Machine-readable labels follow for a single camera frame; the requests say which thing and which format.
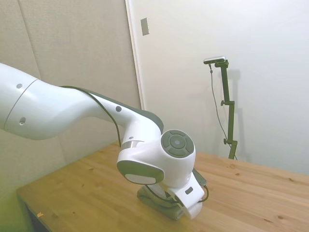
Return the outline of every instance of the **circular button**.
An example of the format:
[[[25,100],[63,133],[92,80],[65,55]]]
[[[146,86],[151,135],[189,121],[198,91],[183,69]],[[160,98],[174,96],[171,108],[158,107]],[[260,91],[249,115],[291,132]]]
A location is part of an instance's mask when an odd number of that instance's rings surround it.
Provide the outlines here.
[[[177,148],[177,149],[181,149],[185,146],[185,140],[179,135],[173,135],[170,138],[169,142],[172,145],[172,147]]]

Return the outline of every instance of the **wooden tabletop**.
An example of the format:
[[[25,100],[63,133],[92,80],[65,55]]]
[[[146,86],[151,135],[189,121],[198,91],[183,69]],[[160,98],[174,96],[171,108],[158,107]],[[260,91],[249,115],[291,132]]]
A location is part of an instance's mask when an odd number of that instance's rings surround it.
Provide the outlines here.
[[[110,145],[18,190],[51,232],[309,232],[309,176],[199,153],[210,191],[193,220],[138,200]]]

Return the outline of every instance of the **white wall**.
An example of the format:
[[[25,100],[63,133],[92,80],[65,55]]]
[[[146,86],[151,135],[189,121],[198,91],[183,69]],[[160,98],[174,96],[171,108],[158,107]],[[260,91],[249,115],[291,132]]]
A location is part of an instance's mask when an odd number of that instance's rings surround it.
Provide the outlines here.
[[[240,160],[309,174],[309,1],[131,0],[145,108],[228,156],[204,58],[225,55]],[[150,34],[141,35],[147,17]],[[214,71],[217,102],[223,97]],[[227,128],[228,107],[219,106]]]

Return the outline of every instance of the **door frame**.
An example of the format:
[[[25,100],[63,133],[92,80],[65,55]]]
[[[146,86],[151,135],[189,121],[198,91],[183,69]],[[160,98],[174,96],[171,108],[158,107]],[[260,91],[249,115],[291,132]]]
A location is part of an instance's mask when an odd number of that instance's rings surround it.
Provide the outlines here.
[[[131,0],[126,0],[126,14],[127,14],[127,20],[129,24],[129,30],[130,30],[137,85],[138,85],[139,94],[140,94],[140,106],[142,110],[146,110],[145,101],[143,98],[143,90],[142,90],[142,75],[141,75],[140,62],[139,62],[139,56],[138,56],[139,53],[137,49],[137,42],[135,40],[136,36],[134,33],[137,25],[134,25],[133,23],[134,16],[132,13],[132,1]]]

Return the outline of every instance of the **gray joint cap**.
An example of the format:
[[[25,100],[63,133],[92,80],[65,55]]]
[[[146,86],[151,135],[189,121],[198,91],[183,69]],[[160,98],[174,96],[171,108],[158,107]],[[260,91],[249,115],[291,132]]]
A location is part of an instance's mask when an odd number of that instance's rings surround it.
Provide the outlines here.
[[[192,139],[180,130],[169,130],[163,133],[161,145],[166,153],[175,158],[185,158],[194,151]]]

